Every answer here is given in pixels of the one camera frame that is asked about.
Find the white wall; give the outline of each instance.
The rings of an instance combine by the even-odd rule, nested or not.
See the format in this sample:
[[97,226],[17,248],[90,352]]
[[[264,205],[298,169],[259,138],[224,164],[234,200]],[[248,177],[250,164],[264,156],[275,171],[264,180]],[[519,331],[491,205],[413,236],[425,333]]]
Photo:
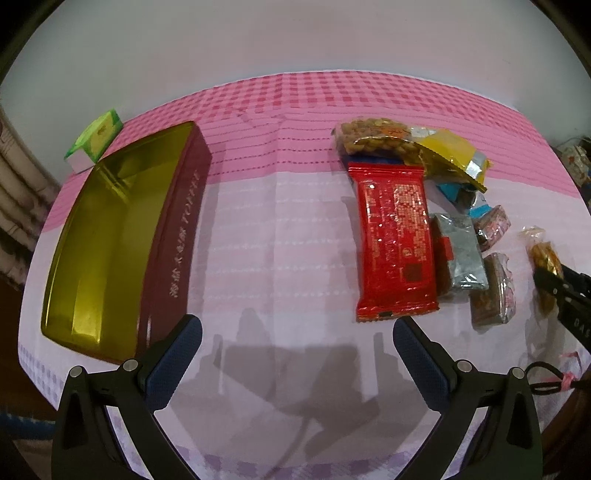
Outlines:
[[66,0],[0,86],[0,103],[60,181],[109,108],[126,120],[263,74],[403,73],[481,93],[551,142],[591,131],[591,80],[529,0]]

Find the curtain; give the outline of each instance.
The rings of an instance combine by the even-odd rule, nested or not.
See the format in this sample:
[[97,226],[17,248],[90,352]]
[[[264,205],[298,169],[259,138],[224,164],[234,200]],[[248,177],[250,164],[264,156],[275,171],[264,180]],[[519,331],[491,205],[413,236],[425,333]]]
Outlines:
[[0,107],[0,278],[22,288],[58,184],[18,139]]

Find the red wrapper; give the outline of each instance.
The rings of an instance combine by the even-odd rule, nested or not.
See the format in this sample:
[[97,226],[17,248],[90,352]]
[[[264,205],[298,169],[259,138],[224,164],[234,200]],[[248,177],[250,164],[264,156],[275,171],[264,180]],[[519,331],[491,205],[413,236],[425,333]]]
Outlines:
[[358,321],[437,310],[423,168],[350,163],[362,238]]

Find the open box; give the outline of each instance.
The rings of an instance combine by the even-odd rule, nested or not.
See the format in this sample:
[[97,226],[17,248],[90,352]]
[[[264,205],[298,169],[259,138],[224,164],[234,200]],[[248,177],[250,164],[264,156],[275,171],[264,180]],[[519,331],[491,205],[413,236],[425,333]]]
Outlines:
[[187,309],[210,163],[194,122],[97,163],[51,263],[41,318],[46,337],[120,363],[167,336]]

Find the tablecloth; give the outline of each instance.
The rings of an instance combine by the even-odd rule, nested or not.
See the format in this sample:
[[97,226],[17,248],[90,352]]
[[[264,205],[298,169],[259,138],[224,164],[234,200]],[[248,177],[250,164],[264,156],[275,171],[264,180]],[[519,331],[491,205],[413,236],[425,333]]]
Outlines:
[[[357,324],[359,221],[352,185],[332,150],[337,121],[387,116],[446,127],[493,159],[486,194],[512,227],[492,251],[509,256],[517,314],[486,333],[466,297],[417,323],[452,358],[506,373],[538,359],[577,373],[589,354],[541,317],[518,232],[547,231],[563,263],[591,273],[591,218],[573,182],[519,112],[460,89],[371,72],[279,74],[214,87],[128,121],[109,154],[192,119],[213,155],[191,264],[187,311],[203,322],[201,348],[167,408],[156,413],[202,478],[393,478],[435,424],[392,344],[392,321]],[[113,365],[45,338],[48,269],[87,173],[69,178],[35,250],[21,313],[22,367],[57,407],[73,365]],[[431,212],[453,211],[426,183]],[[568,393],[537,402],[544,427]],[[131,466],[145,468],[111,409]],[[483,412],[478,411],[470,435]],[[467,440],[450,465],[457,472]]]

